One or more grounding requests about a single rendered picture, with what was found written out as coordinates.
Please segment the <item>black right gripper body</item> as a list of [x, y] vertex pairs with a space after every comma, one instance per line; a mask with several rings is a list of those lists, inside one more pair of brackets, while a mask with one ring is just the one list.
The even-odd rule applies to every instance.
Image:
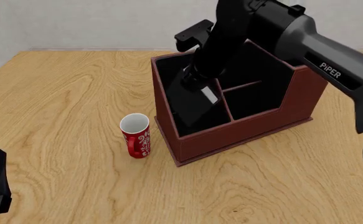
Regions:
[[218, 92], [218, 87], [213, 79], [206, 79], [197, 72], [195, 67], [187, 66], [181, 70], [180, 91], [195, 93], [207, 87], [209, 90]]

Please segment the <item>black book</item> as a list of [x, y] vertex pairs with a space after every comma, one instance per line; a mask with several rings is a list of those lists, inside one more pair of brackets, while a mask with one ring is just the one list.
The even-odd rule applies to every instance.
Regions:
[[229, 121], [224, 101], [218, 92], [207, 87], [195, 93], [180, 91], [181, 70], [166, 88], [166, 96], [178, 121], [188, 128], [218, 126]]

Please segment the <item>red-brown desk caddy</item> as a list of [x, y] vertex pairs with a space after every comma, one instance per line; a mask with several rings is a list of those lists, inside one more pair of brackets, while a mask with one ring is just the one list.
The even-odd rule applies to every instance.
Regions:
[[156, 123], [177, 166], [311, 121], [328, 84], [311, 69], [284, 62], [246, 42], [210, 85], [219, 102], [193, 126], [182, 123], [165, 96], [192, 53], [151, 59]]

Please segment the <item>red mug with white pattern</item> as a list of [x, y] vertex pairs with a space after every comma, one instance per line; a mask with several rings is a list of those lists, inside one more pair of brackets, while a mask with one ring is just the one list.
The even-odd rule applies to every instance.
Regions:
[[120, 129], [126, 141], [129, 155], [145, 158], [151, 152], [149, 118], [141, 113], [131, 113], [120, 121]]

